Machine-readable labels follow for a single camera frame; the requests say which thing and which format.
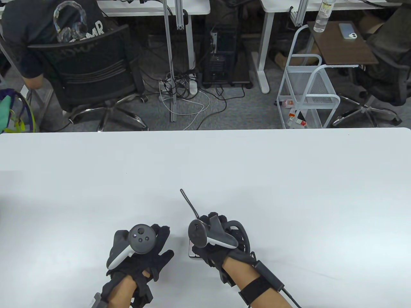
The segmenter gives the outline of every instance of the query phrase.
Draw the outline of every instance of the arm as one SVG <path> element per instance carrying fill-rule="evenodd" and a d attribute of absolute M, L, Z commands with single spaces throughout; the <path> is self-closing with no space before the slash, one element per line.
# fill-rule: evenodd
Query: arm
<path fill-rule="evenodd" d="M 143 272 L 143 275 L 147 278 L 150 277 L 146 271 Z M 130 275 L 127 275 L 111 292 L 107 308 L 129 308 L 136 289 L 137 284 Z"/>
<path fill-rule="evenodd" d="M 223 263 L 223 269 L 230 275 L 240 290 L 250 282 L 260 277 L 260 274 L 247 263 L 243 263 L 227 257 Z M 268 289 L 251 304 L 252 308 L 291 308 L 291 305 L 274 289 Z"/>
<path fill-rule="evenodd" d="M 28 50 L 28 43 L 24 39 L 25 29 L 21 28 L 20 20 L 16 17 L 15 8 L 10 9 L 8 7 L 5 9 L 1 27 L 2 47 L 8 54 L 8 60 L 18 69 L 24 83 L 30 89 L 41 88 L 43 86 L 43 64 L 33 52 Z"/>
<path fill-rule="evenodd" d="M 43 74 L 34 78 L 23 77 L 24 83 L 32 90 L 40 89 L 43 86 Z"/>

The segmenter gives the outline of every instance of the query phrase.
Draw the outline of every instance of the wrist-mounted device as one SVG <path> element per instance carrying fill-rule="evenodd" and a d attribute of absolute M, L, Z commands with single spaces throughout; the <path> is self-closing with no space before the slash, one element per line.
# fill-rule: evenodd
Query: wrist-mounted device
<path fill-rule="evenodd" d="M 126 274 L 116 272 L 113 274 L 111 280 L 103 286 L 101 293 L 96 293 L 94 296 L 95 302 L 91 308 L 107 308 L 109 305 L 109 296 L 115 287 L 124 279 Z M 151 290 L 147 283 L 139 284 L 138 288 L 133 294 L 134 302 L 130 303 L 133 308 L 143 308 L 146 304 L 150 303 L 153 299 Z"/>
<path fill-rule="evenodd" d="M 298 307 L 300 305 L 294 300 L 294 298 L 284 289 L 284 284 L 279 280 L 263 262 L 257 261 L 254 251 L 250 254 L 254 259 L 253 262 L 247 261 L 246 258 L 243 262 L 248 263 L 254 267 L 254 269 L 260 274 L 260 277 L 249 283 L 243 290 L 239 292 L 243 301 L 250 306 L 260 295 L 265 291 L 272 288 L 277 292 L 283 291 L 292 302 Z M 231 279 L 231 277 L 222 269 L 220 271 L 220 278 L 223 283 L 228 283 L 231 287 L 235 286 L 236 283 Z"/>

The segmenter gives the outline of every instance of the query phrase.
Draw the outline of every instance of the hand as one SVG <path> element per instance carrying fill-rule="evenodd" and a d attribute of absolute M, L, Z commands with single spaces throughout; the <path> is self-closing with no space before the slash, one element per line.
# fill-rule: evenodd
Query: hand
<path fill-rule="evenodd" d="M 206 224 L 210 224 L 210 218 L 218 214 L 210 213 L 208 216 L 203 215 L 200 220 Z M 218 216 L 222 226 L 227 223 L 227 218 L 224 215 Z M 233 230 L 230 227 L 225 229 L 225 232 L 234 236 L 238 241 L 238 247 L 235 249 L 225 248 L 219 245 L 207 244 L 204 248 L 193 246 L 192 250 L 196 255 L 199 255 L 210 267 L 217 268 L 220 272 L 224 272 L 223 264 L 227 257 L 235 260 L 252 264 L 255 259 L 250 255 L 248 237 L 240 230 Z"/>
<path fill-rule="evenodd" d="M 152 279 L 154 279 L 154 281 L 158 280 L 160 271 L 172 259 L 174 252 L 168 250 L 162 255 L 159 255 L 170 235 L 170 227 L 152 225 L 151 228 L 157 236 L 154 248 L 144 255 L 135 253 L 131 257 L 125 258 L 119 266 L 109 270 L 107 275 L 111 275 L 112 277 L 116 272 L 130 275 L 139 287 L 141 287 L 140 284 L 144 285 Z M 128 237 L 128 231 L 124 230 L 121 236 L 126 239 Z"/>

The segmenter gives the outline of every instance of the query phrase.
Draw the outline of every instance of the white cable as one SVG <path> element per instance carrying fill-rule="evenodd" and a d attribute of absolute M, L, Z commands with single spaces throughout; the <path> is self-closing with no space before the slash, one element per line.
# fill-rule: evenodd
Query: white cable
<path fill-rule="evenodd" d="M 161 87 L 160 87 L 160 81 L 158 82 L 158 90 L 159 90 L 159 92 L 160 92 L 161 102 L 162 102 L 163 105 L 167 108 L 168 111 L 170 111 L 171 113 L 173 113 L 173 114 L 175 114 L 175 115 L 195 115 L 195 117 L 194 117 L 194 119 L 191 121 L 191 123 L 190 123 L 186 128 L 183 129 L 184 131 L 185 131 L 187 128 L 189 128 L 189 127 L 194 123 L 194 121 L 195 121 L 196 118 L 199 116 L 199 114 L 200 114 L 201 112 L 206 111 L 206 110 L 208 109 L 208 107 L 210 107 L 210 104 L 211 104 L 210 97 L 209 97 L 206 93 L 204 93 L 203 91 L 199 91 L 199 92 L 201 92 L 203 95 L 205 95 L 205 96 L 208 98 L 208 105 L 207 105 L 207 107 L 205 107 L 203 104 L 197 103 L 197 102 L 195 102 L 195 101 L 189 101 L 188 99 L 181 99 L 181 100 L 186 101 L 186 102 L 188 102 L 188 103 L 193 103 L 193 104 L 196 104 L 196 105 L 200 105 L 200 106 L 201 106 L 201 110 L 198 111 L 198 112 L 196 112 L 196 113 L 187 113 L 187 114 L 184 114 L 184 113 L 176 113 L 176 112 L 171 111 L 170 108 L 168 108 L 167 105 L 164 103 L 165 100 L 171 99 L 172 97 L 167 97 L 167 98 L 165 98 L 165 99 L 163 98 L 162 91 L 161 91 Z"/>
<path fill-rule="evenodd" d="M 207 107 L 206 107 L 205 109 L 201 109 L 201 110 L 197 113 L 197 115 L 194 117 L 194 119 L 191 121 L 191 123 L 188 124 L 188 126 L 187 126 L 185 129 L 183 129 L 184 131 L 185 131 L 187 128 L 189 128 L 189 127 L 191 126 L 191 124 L 194 123 L 194 121 L 195 121 L 196 118 L 199 116 L 199 114 L 200 114 L 201 112 L 206 111 L 206 110 L 208 109 L 208 107 L 210 106 L 210 104 L 211 104 L 210 97 L 209 97 L 206 93 L 204 93 L 204 92 L 201 92 L 201 93 L 203 93 L 203 94 L 208 98 L 208 105 L 207 105 Z"/>

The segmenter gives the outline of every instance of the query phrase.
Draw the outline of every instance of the forearm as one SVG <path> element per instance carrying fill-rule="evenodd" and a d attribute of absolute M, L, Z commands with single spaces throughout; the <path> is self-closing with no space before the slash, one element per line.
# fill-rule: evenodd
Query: forearm
<path fill-rule="evenodd" d="M 127 275 L 111 292 L 108 308 L 129 308 L 136 289 L 137 284 Z"/>
<path fill-rule="evenodd" d="M 223 269 L 230 275 L 240 290 L 260 277 L 260 274 L 249 264 L 226 258 Z M 276 290 L 270 288 L 251 303 L 252 308 L 291 308 L 290 304 Z"/>

